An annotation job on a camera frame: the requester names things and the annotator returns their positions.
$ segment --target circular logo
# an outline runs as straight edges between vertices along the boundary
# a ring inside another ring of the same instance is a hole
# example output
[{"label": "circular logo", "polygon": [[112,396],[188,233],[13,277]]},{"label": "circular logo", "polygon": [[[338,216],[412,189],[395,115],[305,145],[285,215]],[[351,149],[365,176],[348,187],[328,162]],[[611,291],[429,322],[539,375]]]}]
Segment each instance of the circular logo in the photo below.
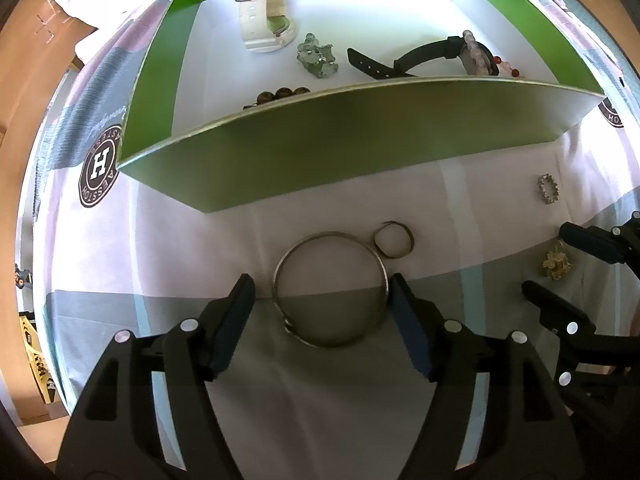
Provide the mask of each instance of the circular logo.
[{"label": "circular logo", "polygon": [[611,105],[611,101],[609,101],[608,97],[598,105],[598,108],[604,115],[604,118],[607,120],[607,122],[611,124],[611,126],[613,126],[614,128],[625,127],[624,124],[622,124],[622,121],[620,120],[620,116],[618,115],[618,112]]},{"label": "circular logo", "polygon": [[80,203],[84,207],[99,203],[116,181],[116,153],[121,135],[121,126],[109,126],[87,153],[78,182]]}]

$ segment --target brown bead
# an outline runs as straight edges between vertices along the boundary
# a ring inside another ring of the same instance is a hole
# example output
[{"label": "brown bead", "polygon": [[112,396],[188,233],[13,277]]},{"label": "brown bead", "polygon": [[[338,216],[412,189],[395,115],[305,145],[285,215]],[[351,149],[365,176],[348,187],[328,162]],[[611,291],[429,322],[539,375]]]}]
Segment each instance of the brown bead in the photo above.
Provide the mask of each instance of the brown bead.
[{"label": "brown bead", "polygon": [[275,98],[276,96],[273,95],[272,92],[262,92],[260,95],[258,95],[258,98],[255,100],[255,102],[256,104],[263,105],[265,103],[273,101]]},{"label": "brown bead", "polygon": [[276,99],[291,97],[292,95],[293,92],[291,91],[291,88],[287,88],[286,86],[283,86],[282,88],[278,88],[276,90]]}]

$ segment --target yellow object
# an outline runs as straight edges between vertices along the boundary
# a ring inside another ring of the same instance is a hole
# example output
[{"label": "yellow object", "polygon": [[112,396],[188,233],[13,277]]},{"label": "yellow object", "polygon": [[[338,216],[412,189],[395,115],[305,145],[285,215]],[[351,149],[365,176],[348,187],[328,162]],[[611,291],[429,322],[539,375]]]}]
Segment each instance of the yellow object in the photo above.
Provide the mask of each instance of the yellow object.
[{"label": "yellow object", "polygon": [[562,249],[564,249],[564,244],[558,242],[554,250],[546,254],[546,260],[542,262],[542,273],[554,281],[562,278],[572,267]]},{"label": "yellow object", "polygon": [[56,391],[49,368],[47,368],[47,363],[42,355],[38,334],[26,316],[20,316],[20,327],[33,377],[36,379],[44,402],[49,404],[55,400]]}]

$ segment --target jewelry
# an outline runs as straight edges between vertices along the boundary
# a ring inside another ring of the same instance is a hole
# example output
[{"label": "jewelry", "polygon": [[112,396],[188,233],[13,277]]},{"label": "jewelry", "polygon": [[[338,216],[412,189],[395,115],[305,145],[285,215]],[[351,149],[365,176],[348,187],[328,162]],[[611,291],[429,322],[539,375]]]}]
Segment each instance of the jewelry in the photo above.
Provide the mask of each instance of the jewelry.
[{"label": "jewelry", "polygon": [[546,260],[542,262],[542,273],[554,281],[559,280],[566,275],[571,268],[572,264],[569,263],[569,259],[566,254],[562,252],[564,244],[558,242],[553,251],[549,251],[546,254]]},{"label": "jewelry", "polygon": [[[380,246],[378,245],[378,242],[376,241],[376,236],[378,235],[378,233],[380,231],[383,231],[390,225],[400,226],[402,229],[404,229],[404,232],[409,237],[409,249],[401,254],[395,254],[395,255],[386,254],[385,251],[383,251],[380,248]],[[414,247],[415,247],[415,238],[414,238],[414,234],[411,232],[411,229],[409,229],[406,225],[401,224],[400,222],[396,222],[394,220],[389,220],[388,222],[383,222],[382,227],[374,231],[374,233],[371,235],[371,243],[376,248],[376,251],[378,252],[378,254],[383,258],[387,258],[388,260],[398,260],[399,258],[404,258],[405,256],[408,256],[409,254],[411,254],[411,252],[414,250]]]},{"label": "jewelry", "polygon": [[304,43],[298,45],[298,61],[306,71],[317,78],[328,77],[338,72],[332,44],[320,46],[313,34],[307,34]]},{"label": "jewelry", "polygon": [[[546,190],[547,186],[551,187],[551,195],[549,195],[548,191]],[[540,193],[542,200],[544,200],[547,204],[557,202],[558,198],[560,198],[558,184],[556,184],[554,178],[548,173],[545,173],[544,175],[538,177],[538,192]]]},{"label": "jewelry", "polygon": [[244,46],[253,52],[272,52],[296,37],[285,0],[236,0]]},{"label": "jewelry", "polygon": [[520,70],[512,67],[508,61],[503,61],[500,56],[494,56],[494,61],[498,66],[498,70],[503,69],[505,72],[511,74],[511,77],[520,77]]},{"label": "jewelry", "polygon": [[473,33],[470,30],[464,30],[462,32],[462,38],[465,40],[471,59],[473,59],[474,65],[476,66],[476,75],[489,75],[490,67],[487,66],[482,55],[482,50]]},{"label": "jewelry", "polygon": [[[375,259],[376,264],[378,265],[378,269],[380,270],[380,279],[382,280],[382,295],[380,299],[380,309],[372,317],[372,319],[370,320],[370,323],[364,329],[364,332],[362,332],[361,334],[358,334],[355,337],[349,338],[345,341],[339,341],[337,343],[332,343],[332,344],[325,343],[325,342],[311,341],[309,339],[303,338],[300,334],[298,334],[298,332],[295,329],[293,320],[289,317],[289,315],[284,311],[283,307],[281,306],[280,297],[278,295],[278,282],[280,279],[280,273],[282,272],[282,267],[284,266],[285,262],[300,247],[302,247],[303,245],[313,240],[319,240],[320,238],[342,238],[343,240],[348,240],[350,242],[354,242],[360,245],[362,248],[364,248],[367,251],[367,253],[369,253],[373,257],[373,259]],[[389,294],[389,282],[386,275],[385,264],[380,259],[380,256],[378,256],[376,251],[374,251],[367,244],[358,240],[355,236],[350,235],[348,233],[341,233],[338,231],[326,231],[322,233],[317,233],[317,234],[308,236],[306,238],[303,238],[298,243],[293,245],[293,247],[290,248],[286,253],[284,253],[283,257],[281,257],[273,273],[273,279],[271,281],[271,295],[273,297],[273,304],[276,306],[276,308],[278,309],[278,312],[280,313],[280,315],[282,316],[282,319],[284,320],[284,329],[287,332],[289,332],[291,335],[298,338],[303,343],[309,346],[313,346],[314,348],[324,348],[324,349],[344,348],[354,343],[357,343],[358,341],[363,339],[364,336],[368,335],[370,332],[373,332],[380,325],[380,323],[385,317],[386,298],[388,297],[388,294]]]},{"label": "jewelry", "polygon": [[270,103],[271,101],[275,101],[277,99],[286,99],[287,97],[292,97],[294,95],[302,95],[311,92],[309,88],[301,86],[292,90],[291,88],[287,88],[283,86],[282,88],[278,88],[276,93],[273,92],[261,92],[258,94],[258,97],[255,99],[255,103],[252,105],[245,105],[242,107],[242,110],[246,110],[247,108],[253,108],[254,106],[263,105],[265,103]]}]

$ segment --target small metal ring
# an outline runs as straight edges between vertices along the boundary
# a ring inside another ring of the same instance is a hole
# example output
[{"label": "small metal ring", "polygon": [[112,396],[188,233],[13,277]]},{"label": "small metal ring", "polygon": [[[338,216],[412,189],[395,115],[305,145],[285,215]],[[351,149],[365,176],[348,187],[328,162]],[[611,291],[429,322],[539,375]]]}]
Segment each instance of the small metal ring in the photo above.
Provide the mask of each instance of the small metal ring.
[{"label": "small metal ring", "polygon": [[[364,331],[361,334],[358,334],[357,336],[347,339],[345,341],[340,341],[337,343],[330,343],[330,344],[325,342],[310,341],[308,339],[303,338],[300,334],[298,334],[292,319],[289,317],[289,315],[285,312],[285,310],[281,306],[280,297],[278,295],[278,280],[280,279],[280,273],[282,271],[282,267],[284,266],[284,263],[289,259],[289,257],[297,249],[299,249],[300,247],[302,247],[303,245],[309,242],[312,242],[313,240],[319,240],[320,238],[343,238],[344,240],[355,242],[361,247],[363,247],[367,251],[367,253],[373,256],[376,263],[378,264],[378,268],[380,270],[380,277],[382,279],[382,288],[383,288],[382,301],[380,302],[382,306],[380,315],[373,318],[372,321],[367,325],[367,327],[364,329]],[[284,253],[284,256],[281,257],[273,273],[273,279],[271,281],[271,295],[273,298],[273,304],[276,306],[276,308],[278,309],[278,312],[280,313],[280,315],[282,316],[282,319],[284,320],[285,330],[291,335],[295,336],[300,341],[302,341],[304,344],[313,346],[314,348],[322,348],[322,349],[338,349],[338,348],[345,348],[347,346],[351,346],[357,343],[358,341],[360,341],[361,339],[363,339],[365,336],[369,335],[369,333],[373,332],[375,329],[377,329],[382,323],[382,320],[384,319],[386,314],[386,298],[388,297],[388,294],[389,294],[388,277],[386,275],[385,264],[382,262],[382,259],[380,259],[380,256],[376,253],[376,251],[374,251],[366,243],[358,240],[355,236],[350,235],[348,233],[343,233],[340,231],[325,231],[322,233],[316,233],[306,238],[302,238],[302,240],[300,240],[295,245],[293,245],[293,247],[287,250],[287,252]]]},{"label": "small metal ring", "polygon": [[[390,225],[398,225],[402,229],[404,229],[404,232],[409,237],[409,250],[407,252],[392,256],[391,254],[386,254],[385,251],[383,251],[378,245],[378,242],[376,241],[376,236],[380,231],[384,231]],[[405,256],[408,256],[413,252],[415,247],[415,237],[414,237],[414,234],[411,232],[411,229],[409,229],[405,224],[401,224],[400,222],[396,222],[395,220],[389,220],[388,222],[382,222],[382,227],[373,231],[373,234],[371,235],[371,243],[376,248],[376,251],[378,252],[378,254],[380,254],[380,256],[382,256],[383,258],[386,258],[387,260],[398,260],[400,258],[404,258]]]},{"label": "small metal ring", "polygon": [[[545,184],[549,184],[551,186],[551,195],[546,192]],[[545,173],[544,175],[538,177],[538,191],[540,192],[542,200],[544,200],[547,204],[553,204],[554,202],[557,202],[558,198],[560,197],[558,184],[556,184],[554,178],[548,173]]]}]

